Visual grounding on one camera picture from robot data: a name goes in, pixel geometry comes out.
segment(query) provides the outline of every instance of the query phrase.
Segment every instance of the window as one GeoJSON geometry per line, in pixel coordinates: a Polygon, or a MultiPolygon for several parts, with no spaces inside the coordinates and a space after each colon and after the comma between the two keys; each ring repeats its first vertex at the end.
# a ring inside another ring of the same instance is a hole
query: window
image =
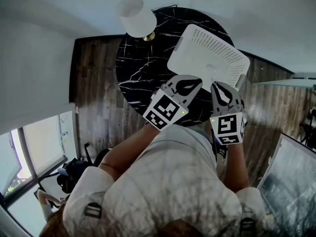
{"type": "Polygon", "coordinates": [[[1,193],[6,197],[23,182],[31,178],[30,170],[26,164],[18,131],[0,136],[1,155],[1,193]]]}
{"type": "Polygon", "coordinates": [[[0,136],[0,200],[11,205],[39,178],[67,161],[59,116],[0,136]]]}

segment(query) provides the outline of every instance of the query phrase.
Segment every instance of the human arm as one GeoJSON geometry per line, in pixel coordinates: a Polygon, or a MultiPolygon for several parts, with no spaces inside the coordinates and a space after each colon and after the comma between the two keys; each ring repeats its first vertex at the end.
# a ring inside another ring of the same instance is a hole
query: human arm
{"type": "Polygon", "coordinates": [[[117,180],[159,133],[160,131],[151,124],[145,125],[110,150],[104,156],[99,168],[109,173],[114,180],[117,180]]]}
{"type": "Polygon", "coordinates": [[[235,193],[249,187],[242,143],[228,146],[226,173],[223,183],[235,193]]]}
{"type": "Polygon", "coordinates": [[[60,204],[59,199],[53,197],[52,195],[50,195],[42,190],[38,190],[38,199],[39,199],[40,204],[47,204],[46,200],[52,201],[56,204],[60,204]]]}

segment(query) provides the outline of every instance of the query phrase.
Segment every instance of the dark wood paneling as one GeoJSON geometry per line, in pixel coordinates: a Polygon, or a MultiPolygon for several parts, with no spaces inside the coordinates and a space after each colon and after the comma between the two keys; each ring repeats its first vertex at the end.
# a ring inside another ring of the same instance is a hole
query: dark wood paneling
{"type": "MultiPolygon", "coordinates": [[[[139,130],[145,120],[124,99],[116,79],[116,54],[121,39],[81,39],[77,56],[75,104],[79,107],[78,137],[96,151],[112,148],[139,130]]],[[[305,88],[252,83],[289,78],[289,73],[270,63],[250,57],[246,80],[240,89],[248,113],[244,151],[252,185],[263,176],[282,132],[300,138],[299,123],[316,97],[305,88]]],[[[211,135],[209,121],[199,125],[211,135]]],[[[223,177],[226,160],[218,156],[218,173],[223,177]]]]}
{"type": "Polygon", "coordinates": [[[259,60],[259,61],[263,61],[263,62],[265,62],[265,63],[268,63],[268,64],[270,64],[272,67],[275,67],[275,68],[277,68],[277,69],[283,70],[283,71],[285,71],[285,72],[287,72],[287,73],[289,73],[289,74],[294,74],[294,72],[288,70],[288,69],[285,68],[285,67],[280,66],[280,65],[277,64],[277,63],[274,63],[274,62],[272,62],[272,61],[266,60],[265,58],[262,58],[262,57],[260,57],[260,56],[255,55],[255,54],[252,54],[252,53],[248,53],[248,52],[243,51],[243,50],[240,50],[240,49],[239,49],[239,51],[242,52],[244,55],[246,55],[246,56],[248,56],[248,57],[251,57],[251,58],[253,58],[253,59],[256,59],[256,60],[259,60]]]}

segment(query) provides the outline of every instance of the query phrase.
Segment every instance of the white t-shirt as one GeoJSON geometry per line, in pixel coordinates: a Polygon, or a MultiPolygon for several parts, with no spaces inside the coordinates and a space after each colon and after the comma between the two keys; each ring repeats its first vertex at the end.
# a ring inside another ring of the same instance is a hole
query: white t-shirt
{"type": "Polygon", "coordinates": [[[203,235],[240,225],[250,209],[262,220],[259,190],[236,194],[216,174],[211,144],[197,132],[172,125],[161,132],[116,181],[96,167],[86,169],[66,204],[63,219],[70,235],[86,229],[111,236],[153,235],[156,229],[182,219],[203,235]]]}

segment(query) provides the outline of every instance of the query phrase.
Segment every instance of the person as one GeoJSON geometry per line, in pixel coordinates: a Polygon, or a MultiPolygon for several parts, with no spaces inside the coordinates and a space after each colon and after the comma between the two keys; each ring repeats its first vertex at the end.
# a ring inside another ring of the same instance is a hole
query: person
{"type": "Polygon", "coordinates": [[[85,170],[63,223],[70,236],[231,236],[245,212],[256,224],[265,216],[259,190],[249,186],[242,144],[228,146],[221,182],[206,134],[147,124],[85,170]]]}
{"type": "Polygon", "coordinates": [[[59,228],[58,231],[65,236],[67,232],[66,229],[63,227],[63,212],[66,205],[66,200],[62,197],[60,199],[57,199],[54,196],[42,190],[38,190],[37,195],[44,219],[47,222],[40,236],[55,236],[54,229],[56,226],[58,226],[59,228]],[[52,201],[55,204],[59,205],[58,210],[53,212],[51,209],[51,205],[48,201],[52,201]]]}

